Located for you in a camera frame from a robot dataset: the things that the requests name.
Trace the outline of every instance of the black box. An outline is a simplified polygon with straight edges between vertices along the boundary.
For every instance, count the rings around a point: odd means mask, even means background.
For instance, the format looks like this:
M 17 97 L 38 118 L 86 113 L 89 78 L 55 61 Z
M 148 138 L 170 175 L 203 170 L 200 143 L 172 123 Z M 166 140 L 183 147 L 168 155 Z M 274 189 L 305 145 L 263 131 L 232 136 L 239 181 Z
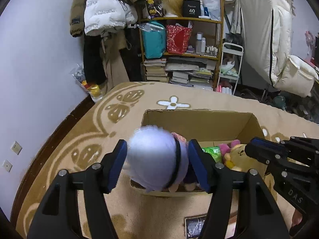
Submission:
M 183 0 L 183 17 L 198 18 L 200 15 L 199 0 Z

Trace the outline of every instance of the white container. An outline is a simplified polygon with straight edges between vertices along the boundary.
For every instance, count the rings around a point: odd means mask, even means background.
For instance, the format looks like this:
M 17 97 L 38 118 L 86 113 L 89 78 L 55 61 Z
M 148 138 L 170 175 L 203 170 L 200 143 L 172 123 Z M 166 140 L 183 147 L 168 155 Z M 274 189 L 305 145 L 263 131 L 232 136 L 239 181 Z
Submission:
M 205 53 L 205 48 L 206 48 L 206 38 L 202 38 L 202 49 L 201 49 L 202 53 Z
M 204 5 L 203 5 L 203 1 L 200 0 L 200 15 L 204 16 L 205 12 L 204 12 Z
M 196 53 L 200 54 L 202 51 L 202 37 L 203 34 L 198 32 L 197 33 L 197 40 L 196 40 Z

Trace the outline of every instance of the carpet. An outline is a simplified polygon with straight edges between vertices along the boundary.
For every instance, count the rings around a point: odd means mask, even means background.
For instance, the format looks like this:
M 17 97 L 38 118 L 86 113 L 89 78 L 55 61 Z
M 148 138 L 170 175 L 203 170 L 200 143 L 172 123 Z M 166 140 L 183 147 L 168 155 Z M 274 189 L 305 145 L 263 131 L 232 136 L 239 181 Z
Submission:
M 77 172 L 100 161 L 119 139 L 128 140 L 140 127 L 145 110 L 182 108 L 252 112 L 266 139 L 274 142 L 290 136 L 319 138 L 319 126 L 315 123 L 256 100 L 167 83 L 122 83 L 79 120 L 44 164 L 23 202 L 16 227 L 20 235 L 26 238 L 39 202 L 60 169 Z M 90 238 L 83 192 L 78 192 L 78 196 L 83 235 Z M 142 195 L 130 187 L 129 177 L 122 172 L 117 187 L 105 199 L 120 239 L 182 239 L 184 217 L 205 214 L 211 195 L 171 198 Z M 280 196 L 277 203 L 290 227 L 294 208 Z

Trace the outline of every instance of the stack of books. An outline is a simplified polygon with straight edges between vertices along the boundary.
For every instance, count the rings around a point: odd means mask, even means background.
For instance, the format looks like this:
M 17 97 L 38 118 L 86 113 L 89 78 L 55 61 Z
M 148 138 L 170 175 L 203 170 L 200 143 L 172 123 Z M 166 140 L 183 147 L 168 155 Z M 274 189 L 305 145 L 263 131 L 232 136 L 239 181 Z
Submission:
M 168 82 L 169 78 L 164 71 L 166 59 L 146 59 L 144 66 L 146 69 L 146 78 L 148 81 Z
M 170 76 L 169 83 L 212 90 L 212 71 L 201 63 L 193 63 L 195 62 L 178 63 L 169 60 L 164 68 Z
M 170 79 L 170 83 L 173 84 L 181 84 L 186 86 L 188 85 L 188 73 L 185 71 L 172 71 L 172 78 Z

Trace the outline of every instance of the wooden baseboard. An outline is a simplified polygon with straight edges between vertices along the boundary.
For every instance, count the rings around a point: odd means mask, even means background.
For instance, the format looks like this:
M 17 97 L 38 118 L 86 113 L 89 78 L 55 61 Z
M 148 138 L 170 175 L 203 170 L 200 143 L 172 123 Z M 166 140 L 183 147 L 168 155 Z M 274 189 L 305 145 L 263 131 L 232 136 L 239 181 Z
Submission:
M 90 96 L 87 96 L 71 113 L 67 116 L 63 122 L 57 127 L 53 134 L 42 146 L 26 174 L 24 175 L 20 186 L 18 188 L 16 197 L 13 202 L 10 222 L 13 227 L 16 227 L 18 216 L 28 191 L 33 184 L 36 176 L 39 174 L 41 168 L 53 153 L 55 148 L 60 144 L 62 139 L 69 133 L 69 131 L 75 126 L 75 124 L 92 108 L 94 102 Z

